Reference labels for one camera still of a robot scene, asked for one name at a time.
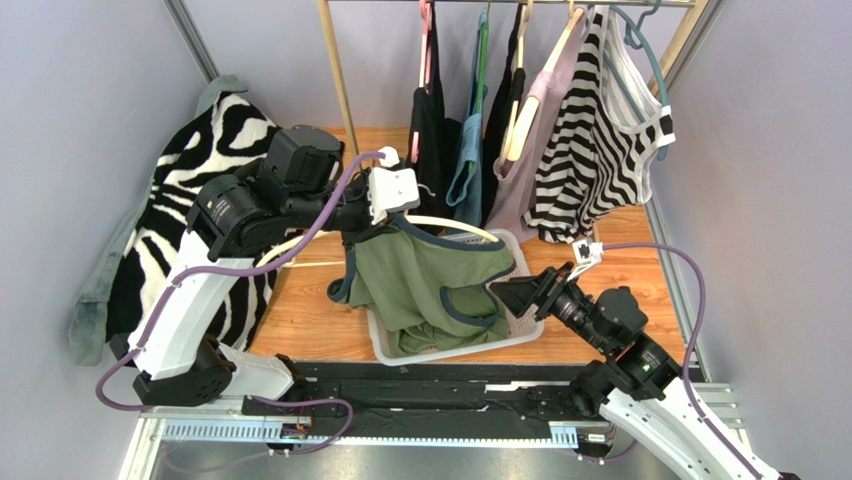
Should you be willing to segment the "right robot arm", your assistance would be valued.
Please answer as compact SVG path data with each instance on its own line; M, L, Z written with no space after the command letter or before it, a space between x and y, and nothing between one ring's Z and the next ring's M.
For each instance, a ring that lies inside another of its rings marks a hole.
M553 317L601 354L568 386L578 415L626 431L681 479L792 479L737 439L706 406L689 373L645 332L647 315L626 286L593 297L573 265L490 285L514 315Z

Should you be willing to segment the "zebra print blanket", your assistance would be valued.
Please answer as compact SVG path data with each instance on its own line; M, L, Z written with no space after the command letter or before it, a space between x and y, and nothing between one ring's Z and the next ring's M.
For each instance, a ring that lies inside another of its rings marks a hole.
M222 92L166 144L140 214L118 243L105 338L133 332L177 261L186 217L202 187L264 158L280 126L236 93Z

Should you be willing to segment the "lilac ribbed tank top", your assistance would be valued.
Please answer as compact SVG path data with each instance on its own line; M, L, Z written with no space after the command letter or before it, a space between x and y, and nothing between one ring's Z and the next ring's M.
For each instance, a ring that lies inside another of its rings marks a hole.
M538 236L538 230L524 220L536 203L536 171L542 161L551 131L555 125L564 95L557 98L555 112L551 113L540 130L538 143L531 152L526 152L521 160L495 165L493 172L498 180L498 189L493 209L485 222L487 229L505 229L511 232L518 242L523 243Z

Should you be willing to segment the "pink hanger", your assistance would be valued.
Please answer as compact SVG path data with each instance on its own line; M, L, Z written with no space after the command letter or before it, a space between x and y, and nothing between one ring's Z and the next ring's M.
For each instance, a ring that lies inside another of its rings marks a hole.
M420 45L420 61L418 75L418 89L425 89L427 80L430 75L431 68L431 52L429 46L429 36L432 29L432 7L430 1L419 0L419 10L422 20L421 25L421 45ZM410 161L417 162L419 148L419 130L415 125L412 125L412 138L410 149Z

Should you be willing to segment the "white perforated plastic basket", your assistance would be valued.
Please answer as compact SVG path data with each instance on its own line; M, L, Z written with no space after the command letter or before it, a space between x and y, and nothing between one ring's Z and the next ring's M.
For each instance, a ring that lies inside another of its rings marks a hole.
M499 281L506 281L519 276L529 276L530 270L525 255L516 237L505 229L489 230L489 233L506 243L516 261L516 268L509 274L499 278ZM389 331L376 315L372 311L367 310L366 318L375 357L380 363L393 367L448 359L455 361L459 357L532 342L537 340L544 332L544 325L534 319L533 310L528 310L522 317L515 317L510 312L507 312L508 336L506 339L447 350L429 348L415 355L397 356L390 348Z

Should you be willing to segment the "wooden clothes rack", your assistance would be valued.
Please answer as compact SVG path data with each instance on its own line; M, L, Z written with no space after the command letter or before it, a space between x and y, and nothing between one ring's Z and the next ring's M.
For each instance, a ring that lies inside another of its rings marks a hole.
M723 1L719 0L615 1L613 4L615 6L640 5L649 8L656 6L685 8L687 10L669 41L664 54L658 60L650 63L653 78L649 82L649 89L657 94L661 101L667 99L668 95L673 91L683 70L691 61L722 7L725 5ZM325 0L318 0L316 5L342 114L346 146L351 150L353 155L357 156L360 154L360 149L352 118L330 3Z

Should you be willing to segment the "blue ribbed tank top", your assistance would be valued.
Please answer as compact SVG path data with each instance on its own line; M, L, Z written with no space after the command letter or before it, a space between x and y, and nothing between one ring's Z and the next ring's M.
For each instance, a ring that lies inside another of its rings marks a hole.
M485 76L485 98L487 82ZM446 204L454 211L455 220L473 225L481 225L482 181L483 181L483 110L481 114L469 116L471 78L466 115L458 143L455 173L445 195Z

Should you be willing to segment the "wooden hanger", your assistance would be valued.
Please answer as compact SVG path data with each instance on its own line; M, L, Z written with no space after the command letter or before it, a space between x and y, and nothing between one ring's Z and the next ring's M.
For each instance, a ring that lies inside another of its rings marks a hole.
M557 98L567 91L569 77L573 74L576 57L585 27L587 10L569 3L569 19L553 47L542 70L536 75L520 112L511 129L505 153L499 165L521 160L538 143L540 130L551 113L555 112Z

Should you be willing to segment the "green tank top navy trim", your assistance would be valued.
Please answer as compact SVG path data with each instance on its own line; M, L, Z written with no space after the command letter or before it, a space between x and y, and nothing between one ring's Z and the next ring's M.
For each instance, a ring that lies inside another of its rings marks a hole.
M506 311L488 286L515 268L501 239L460 242L397 218L346 247L345 274L327 295L371 312L391 354L409 357L508 339Z

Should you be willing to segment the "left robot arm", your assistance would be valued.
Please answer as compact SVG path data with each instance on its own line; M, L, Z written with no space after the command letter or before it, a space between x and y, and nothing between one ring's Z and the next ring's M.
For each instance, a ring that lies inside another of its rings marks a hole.
M139 410L220 396L278 400L295 385L288 358L228 346L209 327L239 279L276 271L321 231L369 226L343 153L331 133L297 125L276 132L263 158L203 186L163 290L139 326L110 343L119 366L137 369Z

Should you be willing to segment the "black white striped tank top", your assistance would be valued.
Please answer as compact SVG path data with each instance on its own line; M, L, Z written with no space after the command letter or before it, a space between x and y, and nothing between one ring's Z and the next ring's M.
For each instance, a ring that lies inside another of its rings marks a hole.
M672 109L653 94L627 52L622 9L595 7L567 93L536 170L524 223L550 243L591 235L621 207L647 203L650 169L675 142Z

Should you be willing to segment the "black mounting rail base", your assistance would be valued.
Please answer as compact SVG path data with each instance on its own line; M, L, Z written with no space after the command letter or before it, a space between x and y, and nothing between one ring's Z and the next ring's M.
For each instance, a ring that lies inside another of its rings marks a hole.
M307 379L290 391L301 406L282 409L246 398L200 407L157 407L166 441L256 443L295 456L315 446L556 448L587 460L621 457L626 437L650 437L569 398L577 364L416 364L303 362Z

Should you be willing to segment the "cream plastic hanger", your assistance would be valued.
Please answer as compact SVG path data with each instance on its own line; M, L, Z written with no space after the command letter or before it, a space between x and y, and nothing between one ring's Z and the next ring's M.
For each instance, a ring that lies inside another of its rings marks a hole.
M485 241L488 242L497 242L499 240L498 237L489 233L486 230L483 230L479 227L468 225L466 223L451 220L451 219L443 219L432 216L423 216L423 215L406 215L407 220L414 225L419 226L438 226L445 227L446 229L455 229L461 230L462 232L467 232L478 236ZM297 236L292 240L288 240L282 244L279 244L273 247L268 253L266 253L256 264L256 267L263 267L274 260L282 257L287 252L293 250L296 245L303 239L303 235ZM333 266L333 265L344 265L344 261L323 261L323 262L307 262L307 263L299 263L296 260L296 256L293 256L288 262L283 263L283 268L311 268L311 267L320 267L320 266Z

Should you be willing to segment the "green hanger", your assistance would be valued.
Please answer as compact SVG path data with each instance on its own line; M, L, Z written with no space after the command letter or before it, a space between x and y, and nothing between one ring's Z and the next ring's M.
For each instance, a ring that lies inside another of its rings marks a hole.
M485 97L485 76L490 28L490 7L484 7L479 16L476 45L472 60L472 76L468 115L481 114Z

